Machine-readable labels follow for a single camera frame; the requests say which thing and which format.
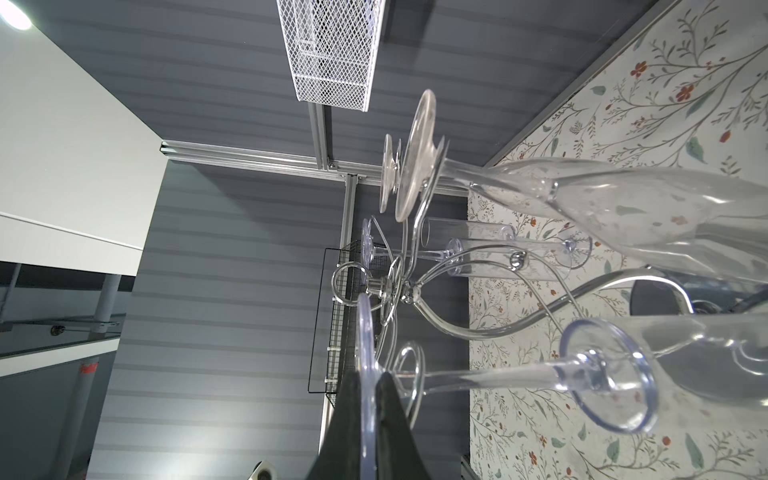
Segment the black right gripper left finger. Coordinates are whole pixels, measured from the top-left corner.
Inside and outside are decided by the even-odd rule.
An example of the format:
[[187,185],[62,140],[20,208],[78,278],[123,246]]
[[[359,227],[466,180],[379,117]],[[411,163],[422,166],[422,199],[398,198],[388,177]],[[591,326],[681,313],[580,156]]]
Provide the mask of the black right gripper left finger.
[[307,480],[358,480],[360,475],[361,390],[358,372],[341,382],[336,406]]

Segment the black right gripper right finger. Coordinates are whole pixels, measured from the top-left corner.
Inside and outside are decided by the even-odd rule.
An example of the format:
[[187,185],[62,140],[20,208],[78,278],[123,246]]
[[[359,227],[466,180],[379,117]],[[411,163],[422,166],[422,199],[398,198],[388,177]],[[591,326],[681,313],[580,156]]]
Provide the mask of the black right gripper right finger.
[[376,455],[379,480],[430,479],[389,373],[376,385]]

